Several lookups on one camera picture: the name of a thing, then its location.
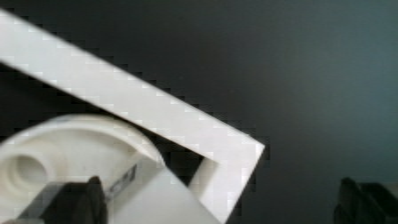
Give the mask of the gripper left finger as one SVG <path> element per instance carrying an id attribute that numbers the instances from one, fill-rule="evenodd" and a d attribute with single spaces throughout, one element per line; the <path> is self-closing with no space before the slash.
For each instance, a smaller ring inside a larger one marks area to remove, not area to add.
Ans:
<path id="1" fill-rule="evenodd" d="M 107 224 L 106 192 L 99 177 L 88 182 L 54 182 L 24 210 L 29 224 Z"/>

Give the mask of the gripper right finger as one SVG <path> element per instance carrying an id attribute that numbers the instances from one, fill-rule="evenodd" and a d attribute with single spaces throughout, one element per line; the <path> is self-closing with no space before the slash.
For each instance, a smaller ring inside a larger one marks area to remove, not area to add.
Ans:
<path id="1" fill-rule="evenodd" d="M 398 182 L 342 180 L 335 224 L 398 224 Z"/>

